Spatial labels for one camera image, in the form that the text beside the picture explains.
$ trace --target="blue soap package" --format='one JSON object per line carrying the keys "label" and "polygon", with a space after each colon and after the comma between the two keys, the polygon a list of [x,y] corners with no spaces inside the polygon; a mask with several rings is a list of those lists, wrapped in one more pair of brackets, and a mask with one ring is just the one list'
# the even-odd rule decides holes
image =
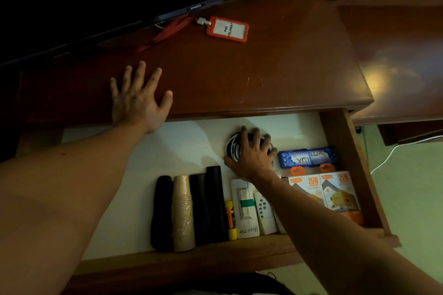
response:
{"label": "blue soap package", "polygon": [[320,164],[333,164],[337,162],[337,155],[331,147],[294,149],[279,152],[278,161],[281,168],[292,168],[296,166],[317,167]]}

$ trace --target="finger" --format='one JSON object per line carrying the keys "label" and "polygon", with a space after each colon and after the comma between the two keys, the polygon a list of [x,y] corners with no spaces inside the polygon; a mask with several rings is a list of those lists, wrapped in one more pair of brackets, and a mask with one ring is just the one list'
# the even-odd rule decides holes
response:
{"label": "finger", "polygon": [[140,61],[139,66],[136,70],[136,74],[134,75],[134,81],[132,82],[132,88],[135,91],[140,91],[144,84],[144,71],[146,69],[146,63],[144,61]]}
{"label": "finger", "polygon": [[157,68],[156,71],[154,71],[147,81],[146,85],[144,86],[144,91],[146,91],[148,94],[154,95],[155,90],[157,89],[157,85],[159,83],[160,76],[162,74],[162,69]]}
{"label": "finger", "polygon": [[165,92],[162,102],[160,103],[160,111],[161,113],[164,115],[164,117],[166,118],[169,114],[169,110],[171,109],[172,106],[172,91],[168,90]]}
{"label": "finger", "polygon": [[121,85],[121,93],[125,93],[129,90],[131,86],[131,74],[132,74],[132,67],[127,66],[125,69],[125,73],[123,74],[123,84]]}
{"label": "finger", "polygon": [[278,149],[277,148],[273,148],[272,151],[268,154],[268,157],[273,159],[273,158],[275,158],[277,153],[278,153]]}
{"label": "finger", "polygon": [[263,152],[268,152],[269,146],[271,145],[271,136],[269,134],[266,134],[264,136],[263,145],[261,145],[261,150]]}
{"label": "finger", "polygon": [[254,133],[254,137],[252,138],[252,147],[255,147],[255,149],[260,149],[260,130],[258,128],[254,128],[252,133]]}
{"label": "finger", "polygon": [[228,166],[230,169],[234,169],[236,162],[233,159],[231,159],[229,156],[225,155],[223,160],[224,160],[224,164],[226,166]]}
{"label": "finger", "polygon": [[244,149],[246,149],[247,147],[249,147],[248,129],[246,128],[246,126],[242,126],[242,127],[241,127],[241,139],[240,139],[240,143],[241,143],[240,152],[242,152]]}
{"label": "finger", "polygon": [[114,101],[118,97],[118,87],[115,78],[110,79],[110,87],[111,87],[111,98]]}

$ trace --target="green floor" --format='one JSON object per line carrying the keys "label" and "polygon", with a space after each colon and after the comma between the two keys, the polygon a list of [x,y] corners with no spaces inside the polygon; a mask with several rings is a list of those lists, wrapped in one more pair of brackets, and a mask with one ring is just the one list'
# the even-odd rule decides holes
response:
{"label": "green floor", "polygon": [[[383,144],[375,125],[365,126],[359,138],[371,169],[392,148]],[[374,173],[391,231],[403,245],[396,250],[439,282],[443,282],[442,159],[443,142],[402,146]],[[326,294],[306,264],[269,271],[297,295]]]}

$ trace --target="green tape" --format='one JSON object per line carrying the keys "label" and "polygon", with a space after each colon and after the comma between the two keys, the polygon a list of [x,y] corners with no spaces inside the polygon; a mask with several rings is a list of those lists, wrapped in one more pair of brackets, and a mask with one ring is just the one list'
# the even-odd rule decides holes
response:
{"label": "green tape", "polygon": [[242,208],[253,207],[255,206],[255,202],[253,199],[243,199],[240,201],[240,205]]}

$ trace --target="white cable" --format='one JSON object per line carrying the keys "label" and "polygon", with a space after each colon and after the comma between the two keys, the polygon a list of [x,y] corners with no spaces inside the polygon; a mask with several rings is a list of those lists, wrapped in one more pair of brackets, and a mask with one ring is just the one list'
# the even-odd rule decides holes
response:
{"label": "white cable", "polygon": [[397,145],[397,146],[395,146],[393,149],[391,149],[391,152],[389,153],[389,155],[388,155],[388,157],[386,158],[386,160],[383,161],[383,162],[382,162],[381,164],[379,164],[378,166],[376,166],[373,170],[371,170],[371,174],[374,173],[374,171],[376,171],[377,169],[379,169],[381,166],[383,166],[383,165],[386,163],[386,161],[389,160],[389,158],[391,157],[392,153],[395,151],[395,149],[396,149],[397,147],[400,147],[400,146],[406,146],[406,145],[418,144],[419,142],[424,142],[424,141],[428,141],[428,140],[432,140],[432,139],[437,139],[437,138],[442,138],[442,137],[443,137],[443,135],[432,136],[432,137],[427,138],[427,139],[423,139],[423,140],[419,140],[419,141],[415,141],[415,142],[410,142],[409,144],[401,144],[401,145]]}

